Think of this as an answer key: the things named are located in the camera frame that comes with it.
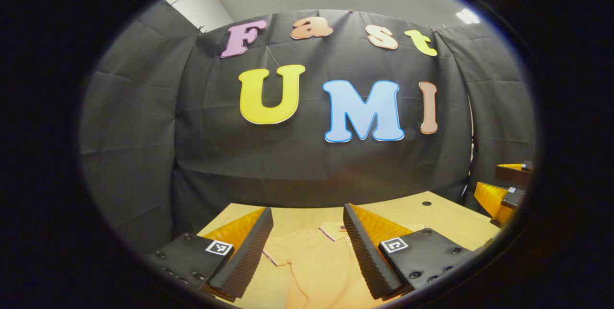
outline yellow letter u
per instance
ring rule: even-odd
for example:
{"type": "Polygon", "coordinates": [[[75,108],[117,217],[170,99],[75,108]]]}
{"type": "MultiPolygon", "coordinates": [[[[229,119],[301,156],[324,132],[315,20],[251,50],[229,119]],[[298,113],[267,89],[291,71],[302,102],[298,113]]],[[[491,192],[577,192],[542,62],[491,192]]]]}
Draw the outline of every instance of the yellow letter u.
{"type": "Polygon", "coordinates": [[[291,64],[277,69],[283,77],[281,103],[276,107],[262,105],[262,84],[269,71],[254,69],[244,71],[239,75],[241,81],[241,97],[239,108],[241,115],[255,124],[276,124],[292,117],[298,108],[298,76],[305,72],[300,64],[291,64]]]}

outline blue letter m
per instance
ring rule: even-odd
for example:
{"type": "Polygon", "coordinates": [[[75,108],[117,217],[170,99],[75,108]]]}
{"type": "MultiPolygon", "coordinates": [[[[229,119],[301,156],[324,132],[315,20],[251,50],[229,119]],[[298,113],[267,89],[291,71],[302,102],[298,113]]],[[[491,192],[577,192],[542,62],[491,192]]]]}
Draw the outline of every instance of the blue letter m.
{"type": "Polygon", "coordinates": [[[326,141],[350,141],[352,134],[346,128],[346,116],[361,140],[366,139],[375,116],[378,118],[378,126],[373,132],[374,139],[396,141],[405,136],[399,127],[397,113],[398,84],[391,81],[376,82],[366,103],[362,101],[354,86],[345,80],[329,81],[322,87],[331,95],[331,130],[324,135],[326,141]]]}

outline shirt collar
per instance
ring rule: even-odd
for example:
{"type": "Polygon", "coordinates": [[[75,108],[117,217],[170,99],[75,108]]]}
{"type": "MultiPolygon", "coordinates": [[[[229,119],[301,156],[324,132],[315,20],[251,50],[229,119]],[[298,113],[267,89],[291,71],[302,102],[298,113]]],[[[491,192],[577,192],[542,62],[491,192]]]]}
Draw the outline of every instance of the shirt collar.
{"type": "Polygon", "coordinates": [[[332,241],[338,241],[347,237],[347,232],[342,222],[325,222],[320,225],[320,231],[332,241]]]}

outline ridged black foam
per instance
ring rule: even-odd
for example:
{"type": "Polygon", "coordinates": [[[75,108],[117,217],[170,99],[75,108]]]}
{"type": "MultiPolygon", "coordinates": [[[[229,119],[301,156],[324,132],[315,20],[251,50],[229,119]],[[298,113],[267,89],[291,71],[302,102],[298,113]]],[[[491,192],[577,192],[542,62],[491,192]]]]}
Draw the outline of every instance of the ridged black foam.
{"type": "Polygon", "coordinates": [[[343,223],[352,241],[360,271],[371,296],[374,299],[387,298],[403,283],[373,246],[365,228],[349,204],[343,205],[343,223]]]}
{"type": "Polygon", "coordinates": [[[260,262],[260,255],[265,247],[265,243],[267,243],[272,226],[271,209],[267,207],[258,220],[256,220],[239,250],[211,278],[209,284],[228,295],[241,298],[252,280],[254,272],[256,272],[260,262]]]}

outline black curtain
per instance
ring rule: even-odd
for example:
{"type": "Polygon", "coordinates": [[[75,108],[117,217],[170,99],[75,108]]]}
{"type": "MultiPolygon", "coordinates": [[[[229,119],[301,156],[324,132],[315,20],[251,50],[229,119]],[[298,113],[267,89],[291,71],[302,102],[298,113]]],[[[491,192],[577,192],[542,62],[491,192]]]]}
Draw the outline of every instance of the black curtain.
{"type": "Polygon", "coordinates": [[[81,150],[92,195],[110,224],[136,250],[149,252],[182,232],[197,232],[229,203],[273,207],[363,204],[431,190],[478,209],[474,182],[497,163],[521,162],[533,145],[521,73],[497,38],[468,27],[437,32],[367,12],[303,10],[239,21],[199,35],[160,1],[119,35],[89,78],[81,150]],[[334,31],[294,40],[292,24],[322,16],[334,31]],[[243,55],[221,58],[228,27],[268,25],[243,55]],[[390,29],[399,48],[367,39],[366,25],[390,29]],[[429,36],[437,56],[421,53],[405,31],[429,36]],[[254,125],[239,111],[240,73],[266,68],[262,101],[281,101],[279,66],[301,64],[294,116],[254,125]],[[325,82],[347,80],[366,100],[378,80],[399,84],[401,141],[369,135],[328,143],[331,100],[325,82]],[[422,134],[419,82],[437,86],[439,128],[422,134]],[[473,108],[476,152],[468,182],[473,108]],[[469,189],[463,195],[465,185],[469,189]]]}
{"type": "Polygon", "coordinates": [[[85,178],[111,227],[142,252],[172,237],[175,105],[197,35],[160,1],[127,26],[88,78],[80,134],[85,178]]]}
{"type": "Polygon", "coordinates": [[[504,36],[483,23],[439,29],[467,86],[473,115],[473,160],[463,204],[485,214],[473,193],[495,179],[497,164],[522,163],[535,154],[535,113],[529,75],[504,36]]]}

